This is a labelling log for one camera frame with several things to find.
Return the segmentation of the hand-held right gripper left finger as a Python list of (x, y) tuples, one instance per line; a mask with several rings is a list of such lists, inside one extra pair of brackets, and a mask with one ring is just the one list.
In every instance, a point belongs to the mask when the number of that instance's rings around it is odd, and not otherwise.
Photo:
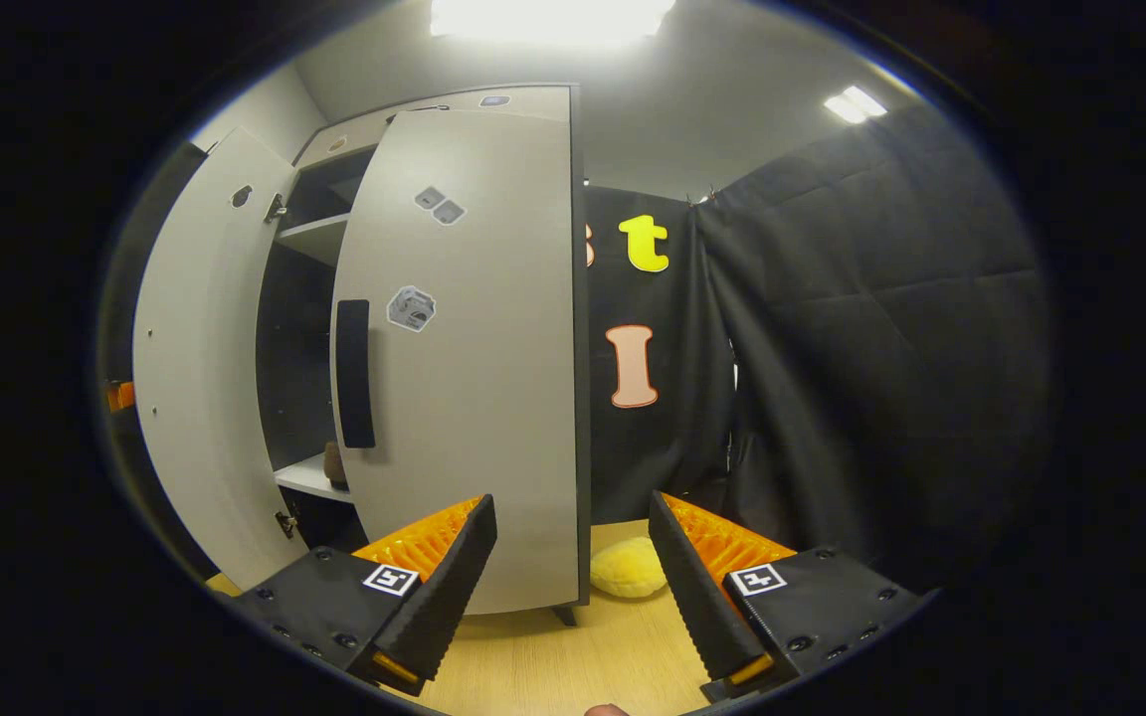
[(434, 680), (497, 538), (490, 494), (372, 544), (317, 546), (235, 608), (274, 639), (353, 678), (419, 697)]

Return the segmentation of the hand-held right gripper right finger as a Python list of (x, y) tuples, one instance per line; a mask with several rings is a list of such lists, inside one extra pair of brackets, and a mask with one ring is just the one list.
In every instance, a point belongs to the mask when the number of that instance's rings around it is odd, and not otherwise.
[(840, 548), (783, 546), (662, 491), (652, 494), (649, 535), (711, 702), (801, 687), (890, 638), (932, 601)]

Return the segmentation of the grey cabinet drawer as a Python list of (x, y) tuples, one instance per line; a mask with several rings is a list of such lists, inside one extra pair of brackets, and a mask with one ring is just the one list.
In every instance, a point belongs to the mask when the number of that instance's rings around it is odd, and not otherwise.
[(397, 101), (319, 128), (305, 142), (292, 166), (305, 170), (372, 149), (385, 134), (391, 119), (405, 110), (482, 110), (494, 115), (568, 119), (570, 91), (570, 85), (509, 86)]

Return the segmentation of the large ceiling light panel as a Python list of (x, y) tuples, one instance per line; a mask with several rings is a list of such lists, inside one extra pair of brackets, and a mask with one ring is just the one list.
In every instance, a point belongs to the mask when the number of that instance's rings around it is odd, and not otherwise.
[(556, 46), (631, 44), (656, 36), (676, 0), (432, 0), (434, 37)]

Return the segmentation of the black backdrop cloth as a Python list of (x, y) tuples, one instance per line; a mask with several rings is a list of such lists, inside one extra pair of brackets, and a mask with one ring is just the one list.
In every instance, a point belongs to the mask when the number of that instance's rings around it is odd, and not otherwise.
[[(582, 148), (572, 87), (568, 119), (405, 110), (290, 163), (256, 348), (284, 534), (308, 548), (278, 475), (333, 441), (369, 538), (492, 495), (473, 615), (584, 601), (592, 525), (657, 490), (917, 591), (967, 580), (1037, 475), (1053, 363), (1031, 237), (968, 137), (893, 110), (696, 205), (587, 186)], [(206, 155), (119, 251), (104, 395)]]

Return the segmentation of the small ceiling light panel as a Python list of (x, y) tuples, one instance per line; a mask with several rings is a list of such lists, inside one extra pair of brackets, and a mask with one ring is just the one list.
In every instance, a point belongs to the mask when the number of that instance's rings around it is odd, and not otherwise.
[(823, 108), (848, 125), (859, 125), (869, 119), (888, 115), (887, 108), (857, 86), (829, 96), (823, 101)]

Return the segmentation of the yellow plush toy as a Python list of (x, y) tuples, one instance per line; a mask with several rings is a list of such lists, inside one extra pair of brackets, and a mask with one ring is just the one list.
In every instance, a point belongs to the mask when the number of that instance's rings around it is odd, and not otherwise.
[(592, 556), (588, 566), (592, 588), (610, 597), (649, 598), (668, 584), (654, 541), (649, 536), (618, 541)]

